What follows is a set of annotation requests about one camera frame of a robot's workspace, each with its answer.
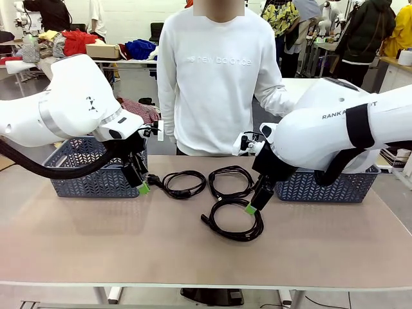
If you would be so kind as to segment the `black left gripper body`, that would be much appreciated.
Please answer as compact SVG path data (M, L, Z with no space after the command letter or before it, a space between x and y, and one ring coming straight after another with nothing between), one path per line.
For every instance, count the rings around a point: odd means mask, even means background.
M124 157L130 162L135 159L147 164L147 138L144 131L136 131L124 140Z

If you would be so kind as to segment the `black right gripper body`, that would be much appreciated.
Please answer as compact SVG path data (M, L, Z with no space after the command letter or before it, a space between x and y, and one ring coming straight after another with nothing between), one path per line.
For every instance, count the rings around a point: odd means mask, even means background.
M267 141L255 156L252 169L270 181L286 181L292 175L292 166L279 159Z

